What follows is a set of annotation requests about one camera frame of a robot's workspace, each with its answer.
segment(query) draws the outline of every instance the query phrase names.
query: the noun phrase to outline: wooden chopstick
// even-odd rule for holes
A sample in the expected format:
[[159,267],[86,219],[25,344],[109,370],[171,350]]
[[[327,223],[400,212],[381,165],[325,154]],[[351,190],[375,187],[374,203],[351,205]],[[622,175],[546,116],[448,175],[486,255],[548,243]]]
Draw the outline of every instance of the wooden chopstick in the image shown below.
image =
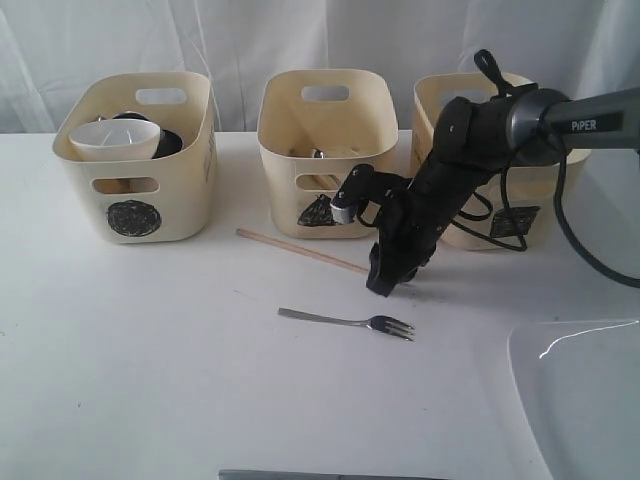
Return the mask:
[[353,263],[345,262],[344,260],[340,260],[339,258],[331,257],[314,250],[309,250],[308,248],[299,247],[298,245],[293,245],[292,243],[284,242],[282,240],[278,240],[277,238],[251,232],[243,228],[236,229],[236,235],[239,237],[255,240],[256,242],[266,243],[267,245],[281,248],[289,252],[297,253],[298,255],[304,255],[305,257],[320,260],[321,262],[330,263],[331,265],[335,265],[337,267],[346,268],[347,270],[351,270],[352,272],[358,272],[364,275],[367,275],[369,273],[369,270],[361,267],[360,265],[354,265]]

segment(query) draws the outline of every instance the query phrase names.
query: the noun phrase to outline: white curtain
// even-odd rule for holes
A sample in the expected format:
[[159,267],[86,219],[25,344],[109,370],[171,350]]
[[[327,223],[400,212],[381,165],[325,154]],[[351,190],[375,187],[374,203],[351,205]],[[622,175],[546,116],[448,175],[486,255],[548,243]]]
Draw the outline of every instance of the white curtain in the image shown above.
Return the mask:
[[0,0],[0,132],[54,132],[93,82],[209,75],[222,130],[255,130],[265,83],[354,67],[389,83],[401,128],[413,85],[503,70],[584,97],[640,85],[638,0]]

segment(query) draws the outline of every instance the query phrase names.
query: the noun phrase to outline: fork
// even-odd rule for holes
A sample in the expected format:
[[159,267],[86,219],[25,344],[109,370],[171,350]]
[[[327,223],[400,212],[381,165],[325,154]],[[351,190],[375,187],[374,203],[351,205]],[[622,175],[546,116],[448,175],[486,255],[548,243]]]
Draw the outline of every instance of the fork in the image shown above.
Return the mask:
[[347,327],[364,327],[369,330],[393,335],[409,342],[413,342],[414,328],[413,325],[396,320],[386,315],[375,315],[367,320],[343,320],[341,318],[325,317],[323,315],[315,315],[313,313],[299,312],[289,308],[279,308],[278,315],[287,318],[295,318],[298,320],[308,320],[310,322],[332,323],[334,325],[344,325]]

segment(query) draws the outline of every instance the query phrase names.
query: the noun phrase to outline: white cup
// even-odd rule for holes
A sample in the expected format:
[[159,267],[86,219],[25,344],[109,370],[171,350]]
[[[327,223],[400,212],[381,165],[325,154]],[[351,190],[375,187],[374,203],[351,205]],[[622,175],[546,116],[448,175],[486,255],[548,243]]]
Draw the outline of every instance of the white cup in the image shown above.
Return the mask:
[[108,119],[74,128],[69,141],[87,162],[148,160],[158,148],[160,131],[146,120]]

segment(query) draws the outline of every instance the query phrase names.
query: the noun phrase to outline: storage bin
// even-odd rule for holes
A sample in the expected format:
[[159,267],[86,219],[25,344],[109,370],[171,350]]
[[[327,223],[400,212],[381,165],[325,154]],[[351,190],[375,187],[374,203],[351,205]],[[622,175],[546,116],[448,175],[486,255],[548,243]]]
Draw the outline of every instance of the storage bin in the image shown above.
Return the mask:
[[[102,238],[171,241],[205,226],[217,162],[213,108],[209,79],[192,72],[117,75],[87,90],[60,127],[53,151]],[[111,118],[125,111],[175,132],[183,149],[156,159],[82,161],[69,133],[98,115]]]
[[[524,77],[504,73],[504,78],[513,85],[531,83]],[[416,83],[412,118],[411,175],[420,168],[431,151],[433,129],[444,105],[456,96],[463,96],[479,103],[493,95],[497,89],[481,73],[460,73],[426,77]],[[584,162],[591,150],[573,150],[567,159],[567,182],[565,195],[574,186]],[[553,193],[558,177],[558,166],[512,167],[507,178],[507,193],[520,230],[529,246],[539,244],[549,234],[555,221],[553,213]],[[468,221],[457,216],[456,221],[469,228],[503,243],[519,245],[511,222],[505,215],[500,196],[500,175],[494,176],[477,193],[486,197],[493,205],[491,216],[481,222]],[[463,211],[482,215],[487,211],[475,197],[464,206]],[[450,225],[442,235],[442,240],[466,250],[499,248],[485,240],[463,232]]]
[[[346,89],[340,99],[334,95],[338,87]],[[395,171],[398,123],[380,76],[352,69],[277,75],[265,89],[258,141],[271,216],[282,233],[356,238],[375,231],[357,222],[336,225],[329,202],[359,163]],[[314,151],[325,158],[313,158]],[[373,213],[366,212],[365,218]]]

